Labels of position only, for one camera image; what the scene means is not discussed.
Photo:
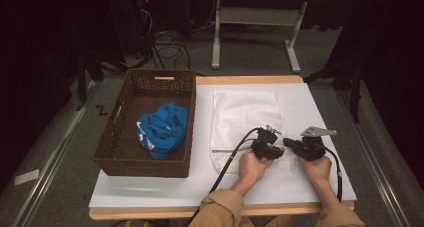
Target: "background desk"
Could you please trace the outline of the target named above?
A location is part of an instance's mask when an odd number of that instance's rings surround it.
[[[210,94],[213,88],[248,89],[255,84],[256,90],[278,91],[289,138],[299,139],[299,134],[309,125],[325,127],[309,89],[302,83],[300,77],[198,77],[197,82],[189,177],[186,179],[110,177],[101,171],[89,206],[90,216],[93,219],[170,219],[186,218],[193,214],[218,176],[208,151],[210,129],[205,128],[212,116]],[[229,82],[232,85],[219,85]],[[324,137],[323,141],[334,150],[328,136]],[[259,216],[319,212],[318,197],[303,171],[299,169],[301,168],[298,166],[299,163],[296,164],[297,172],[293,175],[266,174],[245,197],[246,206],[242,214]],[[225,175],[219,188],[228,188],[236,178],[236,174]],[[336,189],[334,168],[330,182],[333,189]],[[347,178],[343,178],[343,200],[353,208],[356,196]]]

